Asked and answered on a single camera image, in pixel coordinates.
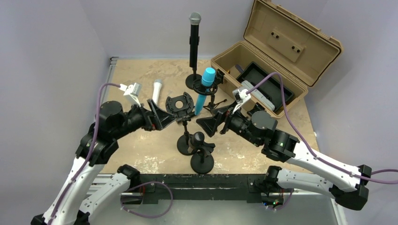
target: lid panel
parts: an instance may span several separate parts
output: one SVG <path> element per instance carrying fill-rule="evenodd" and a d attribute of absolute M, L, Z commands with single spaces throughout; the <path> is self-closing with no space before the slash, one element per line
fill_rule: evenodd
<path fill-rule="evenodd" d="M 342 52 L 339 41 L 286 9 L 261 0 L 254 2 L 244 38 L 308 86 Z"/>

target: beige tabletop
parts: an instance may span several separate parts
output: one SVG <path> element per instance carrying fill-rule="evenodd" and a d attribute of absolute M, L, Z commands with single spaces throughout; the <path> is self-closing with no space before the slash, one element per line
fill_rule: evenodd
<path fill-rule="evenodd" d="M 209 60 L 198 61 L 198 73 L 210 67 Z M 149 109 L 146 100 L 152 98 L 153 82 L 163 80 L 163 88 L 159 97 L 158 106 L 165 110 L 165 101 L 168 96 L 176 97 L 189 93 L 194 101 L 197 94 L 185 86 L 185 78 L 192 73 L 188 60 L 118 60 L 112 77 L 113 83 L 129 85 L 133 82 L 142 84 L 139 100 Z M 222 90 L 216 93 L 216 102 L 228 99 L 221 106 L 229 105 L 233 100 Z M 131 105 L 117 88 L 111 87 L 107 100 L 116 100 L 122 103 L 123 110 L 127 111 Z M 209 117 L 210 112 L 202 110 L 198 118 Z M 297 103 L 290 111 L 289 116 L 293 124 L 309 142 L 310 146 L 318 150 L 314 131 L 308 115 L 304 99 Z M 295 135 L 285 117 L 278 120 L 279 130 Z M 193 134 L 202 131 L 195 120 L 188 123 L 188 131 Z M 119 149 L 113 154 L 103 173 L 115 173 L 123 164 L 137 168 L 141 173 L 195 173 L 190 166 L 190 156 L 184 156 L 177 150 L 177 139 L 184 133 L 182 125 L 176 122 L 162 131 L 137 130 L 121 138 Z M 270 165 L 278 165 L 298 172 L 304 169 L 275 162 L 261 154 L 261 147 L 255 147 L 234 132 L 224 135 L 216 133 L 213 137 L 205 134 L 207 143 L 215 143 L 214 168 L 210 173 L 266 173 Z"/>

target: white wall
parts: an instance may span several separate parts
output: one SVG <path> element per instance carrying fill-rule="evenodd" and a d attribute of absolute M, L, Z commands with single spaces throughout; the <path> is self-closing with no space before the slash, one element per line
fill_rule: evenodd
<path fill-rule="evenodd" d="M 30 224 L 58 194 L 106 79 L 78 0 L 0 3 L 0 224 Z"/>
<path fill-rule="evenodd" d="M 398 2 L 329 0 L 315 25 L 342 41 L 345 52 L 306 97 L 319 149 L 352 165 L 398 168 Z M 398 180 L 396 174 L 374 178 Z M 398 186 L 370 183 L 362 211 L 349 224 L 398 221 Z"/>
<path fill-rule="evenodd" d="M 243 39 L 253 0 L 80 0 L 106 52 L 124 57 L 188 57 L 189 15 L 200 12 L 199 57 L 211 58 Z M 327 0 L 276 0 L 313 20 Z M 302 5 L 309 5 L 306 10 Z"/>

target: blue microphone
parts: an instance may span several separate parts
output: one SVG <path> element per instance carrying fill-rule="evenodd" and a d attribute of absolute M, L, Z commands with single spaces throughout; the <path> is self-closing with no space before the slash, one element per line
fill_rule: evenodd
<path fill-rule="evenodd" d="M 211 67 L 206 68 L 205 72 L 202 75 L 202 85 L 206 87 L 210 87 L 215 78 L 215 70 Z M 198 95 L 198 99 L 196 99 L 195 105 L 195 115 L 199 115 L 200 111 L 202 111 L 203 106 L 205 105 L 206 96 Z"/>

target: tan hard case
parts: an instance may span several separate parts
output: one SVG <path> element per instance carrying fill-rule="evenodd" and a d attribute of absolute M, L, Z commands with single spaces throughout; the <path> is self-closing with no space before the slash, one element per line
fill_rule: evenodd
<path fill-rule="evenodd" d="M 241 86 L 236 80 L 240 73 L 235 65 L 245 69 L 254 61 L 268 73 L 276 71 L 282 75 L 284 86 L 294 93 L 287 110 L 308 93 L 308 87 L 314 86 L 343 52 L 340 41 L 271 0 L 254 1 L 243 37 L 244 41 L 211 59 L 211 66 L 225 74 L 224 84 L 219 87 L 233 97 L 232 91 Z M 253 95 L 243 109 L 248 111 L 255 103 L 262 105 L 273 118 L 285 114 L 283 107 L 277 112 L 268 110 Z"/>

